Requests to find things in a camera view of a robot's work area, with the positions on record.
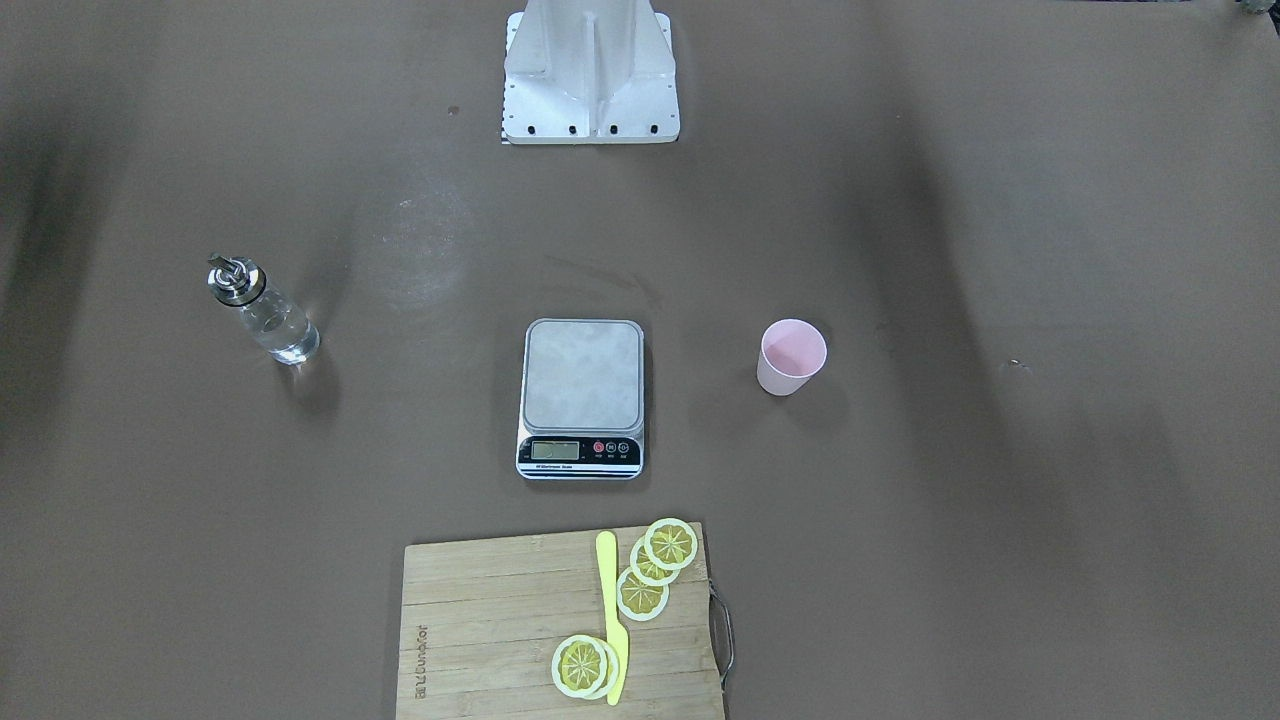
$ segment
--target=black control panel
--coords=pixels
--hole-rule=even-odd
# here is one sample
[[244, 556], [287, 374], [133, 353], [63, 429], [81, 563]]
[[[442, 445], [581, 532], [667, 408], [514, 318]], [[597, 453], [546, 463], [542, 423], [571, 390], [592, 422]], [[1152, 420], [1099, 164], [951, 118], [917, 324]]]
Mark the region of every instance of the black control panel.
[[520, 446], [518, 462], [637, 465], [640, 443], [628, 437], [535, 436]]

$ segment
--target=digital kitchen scale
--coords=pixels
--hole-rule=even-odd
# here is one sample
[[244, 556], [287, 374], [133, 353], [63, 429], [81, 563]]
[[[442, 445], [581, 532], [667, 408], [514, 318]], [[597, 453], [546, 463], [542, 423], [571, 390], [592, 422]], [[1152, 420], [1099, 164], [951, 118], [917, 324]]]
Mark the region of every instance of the digital kitchen scale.
[[643, 468], [644, 331], [631, 320], [535, 320], [516, 470], [531, 480], [630, 480]]

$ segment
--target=metal handle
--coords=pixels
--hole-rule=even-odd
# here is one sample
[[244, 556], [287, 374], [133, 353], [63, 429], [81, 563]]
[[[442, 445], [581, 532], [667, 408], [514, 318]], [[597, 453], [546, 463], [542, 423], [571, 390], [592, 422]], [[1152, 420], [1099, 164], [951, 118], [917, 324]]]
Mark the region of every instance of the metal handle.
[[721, 618], [724, 628], [723, 641], [726, 652], [728, 653], [728, 659], [724, 661], [722, 666], [719, 653], [716, 652], [717, 641], [719, 639], [719, 633], [716, 632], [716, 623], [712, 623], [712, 652], [716, 655], [716, 667], [718, 667], [721, 671], [721, 689], [723, 691], [724, 684], [728, 682], [728, 673], [730, 670], [733, 669], [733, 618], [728, 614], [728, 603], [724, 602], [724, 598], [722, 598], [718, 592], [716, 592], [716, 583], [712, 582], [710, 578], [707, 578], [707, 585], [712, 591], [710, 603], [713, 606], [714, 605], [719, 606]]

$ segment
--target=clear liquid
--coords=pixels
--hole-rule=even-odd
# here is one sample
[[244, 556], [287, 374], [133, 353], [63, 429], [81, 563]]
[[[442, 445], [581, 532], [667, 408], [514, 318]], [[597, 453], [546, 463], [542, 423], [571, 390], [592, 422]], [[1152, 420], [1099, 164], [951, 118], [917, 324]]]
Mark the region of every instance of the clear liquid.
[[257, 300], [241, 307], [241, 322], [271, 357], [285, 365], [306, 361], [320, 347], [320, 332], [307, 314], [270, 281]]

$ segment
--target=cup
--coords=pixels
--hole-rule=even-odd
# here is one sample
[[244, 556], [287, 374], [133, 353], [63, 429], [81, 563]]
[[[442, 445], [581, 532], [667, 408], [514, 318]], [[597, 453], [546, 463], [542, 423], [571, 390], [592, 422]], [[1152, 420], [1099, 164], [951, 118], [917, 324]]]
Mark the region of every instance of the cup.
[[827, 363], [827, 341], [804, 320], [778, 320], [760, 338], [755, 379], [769, 395], [785, 396], [800, 389]]

